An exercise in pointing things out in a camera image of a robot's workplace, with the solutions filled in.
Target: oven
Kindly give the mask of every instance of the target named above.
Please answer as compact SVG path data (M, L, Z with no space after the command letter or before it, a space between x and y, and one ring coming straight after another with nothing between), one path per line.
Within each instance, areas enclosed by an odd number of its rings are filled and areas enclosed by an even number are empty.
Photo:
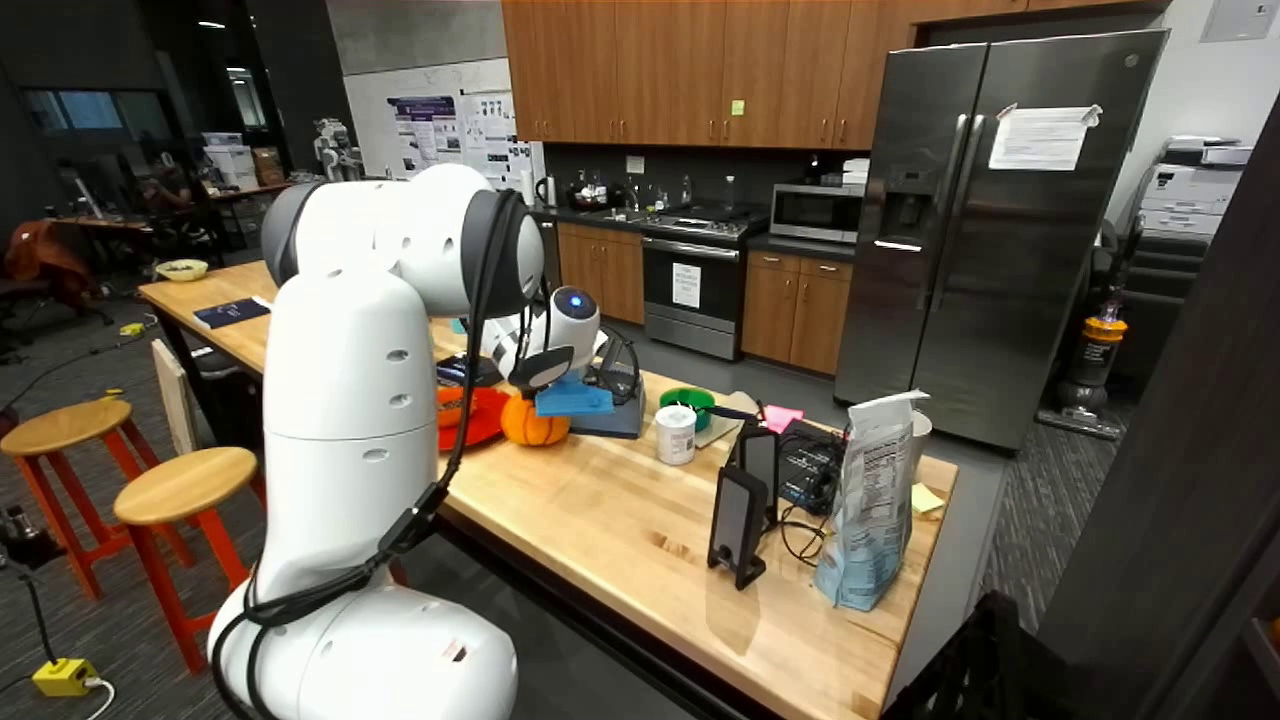
M648 338L737 359L742 316L742 239L645 235Z

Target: wooden stool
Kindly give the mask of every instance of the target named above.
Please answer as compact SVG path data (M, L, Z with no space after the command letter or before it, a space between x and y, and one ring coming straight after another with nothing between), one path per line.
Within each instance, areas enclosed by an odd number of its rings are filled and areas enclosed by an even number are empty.
M136 430L134 424L134 408L121 397L101 397L87 404L74 404L74 408L55 408L46 414L33 414L23 424L18 424L3 440L0 452L18 460L18 473L30 481L46 522L53 522L53 537L66 544L66 553L74 555L74 570L81 581L81 589L101 599L101 583L97 583L97 564L118 555L127 537L113 530L92 498L86 494L86 483L77 474L77 468L70 463L70 447L74 445L87 445L87 440L105 440L110 454L118 460L121 474L134 481L146 468L156 463L151 445ZM66 502L55 498L55 487L46 473L46 463L53 468L53 474L62 481L66 494L77 502L81 522L87 527L92 544L81 544ZM187 546L167 530L174 546L180 553L180 561L193 561Z
M215 555L215 566L224 570L228 589L235 589L247 566L224 520L215 517L215 502L243 487L254 474L257 454L247 447L199 447L149 468L118 494L118 517L123 520L134 546L146 561L165 622L193 673L204 669L199 633L210 633L213 613L193 614L184 608L156 546L156 527L196 520Z

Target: microwave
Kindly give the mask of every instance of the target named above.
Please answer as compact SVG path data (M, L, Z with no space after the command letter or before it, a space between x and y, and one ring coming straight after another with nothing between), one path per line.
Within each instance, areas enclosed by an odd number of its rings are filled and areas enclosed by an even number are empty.
M774 184L769 232L816 245L856 245L865 189L849 184Z

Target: shelf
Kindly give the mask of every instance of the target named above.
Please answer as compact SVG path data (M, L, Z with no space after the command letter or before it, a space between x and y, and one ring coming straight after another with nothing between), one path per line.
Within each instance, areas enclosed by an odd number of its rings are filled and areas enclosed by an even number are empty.
M1257 614L1247 621L1246 646L1247 646L1257 673L1269 680L1273 697L1280 701L1280 651L1278 651L1264 621L1257 621Z

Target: paper sign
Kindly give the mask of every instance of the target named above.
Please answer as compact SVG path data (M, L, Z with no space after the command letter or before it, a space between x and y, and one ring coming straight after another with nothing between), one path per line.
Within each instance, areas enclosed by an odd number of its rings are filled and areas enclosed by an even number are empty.
M1078 172L1087 128L1106 109L1010 109L995 128L989 167Z
M705 268L674 262L674 303L683 303L683 306L705 303Z

